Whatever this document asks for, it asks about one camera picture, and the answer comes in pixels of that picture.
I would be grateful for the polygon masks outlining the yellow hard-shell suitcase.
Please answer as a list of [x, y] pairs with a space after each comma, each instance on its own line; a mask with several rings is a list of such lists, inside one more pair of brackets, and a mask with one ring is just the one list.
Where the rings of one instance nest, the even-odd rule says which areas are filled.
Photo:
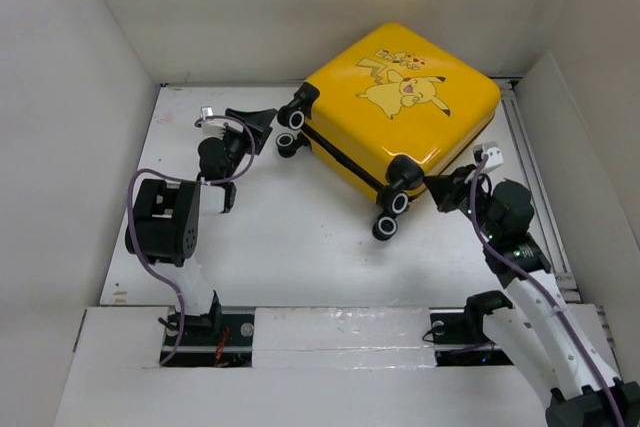
[[381, 212], [372, 225], [391, 239], [397, 219], [490, 123], [500, 103], [488, 76], [410, 29], [387, 23], [308, 76], [281, 107], [278, 154], [309, 148]]

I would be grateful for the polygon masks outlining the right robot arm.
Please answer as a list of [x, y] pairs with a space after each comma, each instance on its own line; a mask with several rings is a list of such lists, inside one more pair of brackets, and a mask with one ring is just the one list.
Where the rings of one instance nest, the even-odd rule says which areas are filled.
[[511, 180], [485, 191], [486, 177], [468, 165], [424, 179], [439, 212], [470, 220], [501, 285], [467, 299], [465, 334], [506, 354], [537, 394], [547, 425], [638, 425], [638, 383], [624, 381], [588, 339], [529, 232], [530, 191]]

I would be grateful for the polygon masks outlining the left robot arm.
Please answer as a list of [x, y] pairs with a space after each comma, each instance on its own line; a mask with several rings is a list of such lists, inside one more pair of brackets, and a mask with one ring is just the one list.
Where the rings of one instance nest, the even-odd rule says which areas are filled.
[[170, 287], [176, 312], [161, 321], [178, 341], [216, 341], [223, 331], [222, 308], [194, 260], [202, 213], [226, 214], [235, 203], [235, 181], [247, 173], [272, 132], [274, 109], [201, 109], [195, 126], [198, 172], [192, 179], [138, 170], [127, 189], [125, 246], [154, 279]]

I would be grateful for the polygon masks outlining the white foam board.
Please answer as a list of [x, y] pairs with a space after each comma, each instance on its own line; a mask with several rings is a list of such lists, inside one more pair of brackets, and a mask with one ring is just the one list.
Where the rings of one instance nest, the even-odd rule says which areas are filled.
[[259, 308], [252, 366], [261, 369], [419, 370], [436, 365], [422, 340], [426, 307]]

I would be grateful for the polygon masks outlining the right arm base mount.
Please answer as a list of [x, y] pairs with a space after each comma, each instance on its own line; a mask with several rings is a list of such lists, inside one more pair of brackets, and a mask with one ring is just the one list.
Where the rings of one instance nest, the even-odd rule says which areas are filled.
[[483, 332], [486, 315], [513, 303], [501, 291], [470, 296], [465, 306], [430, 314], [422, 341], [434, 347], [437, 367], [508, 366], [508, 356]]

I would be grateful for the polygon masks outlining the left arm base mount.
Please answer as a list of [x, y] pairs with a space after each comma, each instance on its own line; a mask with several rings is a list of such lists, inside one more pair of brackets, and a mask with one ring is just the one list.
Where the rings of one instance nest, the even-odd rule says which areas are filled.
[[252, 366], [255, 308], [223, 307], [217, 293], [208, 313], [186, 316], [178, 338], [180, 315], [171, 311], [164, 327], [159, 363], [179, 368], [249, 368]]

